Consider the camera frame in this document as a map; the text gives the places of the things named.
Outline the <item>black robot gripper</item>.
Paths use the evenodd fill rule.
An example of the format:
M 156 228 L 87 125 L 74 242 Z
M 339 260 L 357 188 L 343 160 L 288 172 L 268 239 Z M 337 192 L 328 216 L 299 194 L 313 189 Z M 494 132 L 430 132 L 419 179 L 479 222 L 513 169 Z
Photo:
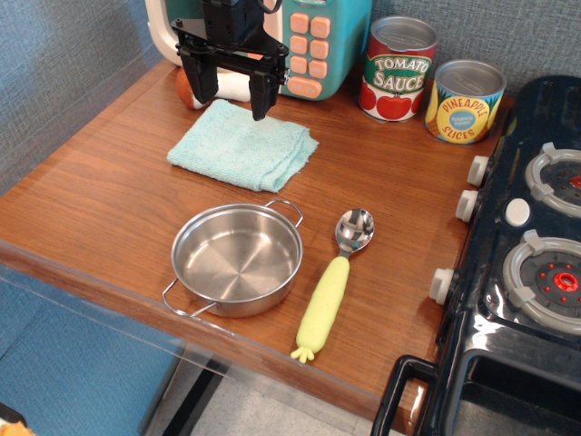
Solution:
M 285 84 L 289 49 L 264 29 L 266 15 L 275 15 L 281 1 L 203 1 L 202 18 L 172 21 L 176 49 L 192 93 L 200 104 L 217 94 L 218 70 L 250 77 L 252 117 L 265 118 L 276 104 L 278 85 Z

